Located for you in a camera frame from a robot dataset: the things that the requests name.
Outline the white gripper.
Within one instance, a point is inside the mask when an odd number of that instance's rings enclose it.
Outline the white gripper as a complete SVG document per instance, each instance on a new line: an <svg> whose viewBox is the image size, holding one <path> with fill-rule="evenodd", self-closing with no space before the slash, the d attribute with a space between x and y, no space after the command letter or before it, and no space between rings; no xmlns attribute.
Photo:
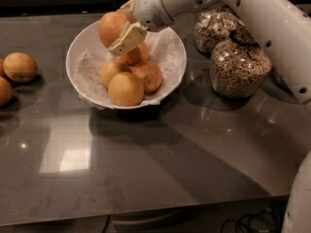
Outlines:
<svg viewBox="0 0 311 233"><path fill-rule="evenodd" d="M178 16L194 12L200 2L201 0L128 0L118 8L118 12L127 17L134 16L138 21L127 22L108 51L114 55L123 55L134 50L145 41L147 28L157 32L169 27Z"/></svg>

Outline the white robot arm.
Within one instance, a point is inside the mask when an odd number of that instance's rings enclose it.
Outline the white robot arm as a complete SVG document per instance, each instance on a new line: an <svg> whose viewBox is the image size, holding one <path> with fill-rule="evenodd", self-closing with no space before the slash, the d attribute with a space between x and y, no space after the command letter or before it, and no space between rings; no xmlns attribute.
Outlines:
<svg viewBox="0 0 311 233"><path fill-rule="evenodd" d="M184 13L227 4L268 55L296 100L311 109L311 17L288 0L130 0L120 10L132 18L108 47L122 55Z"/></svg>

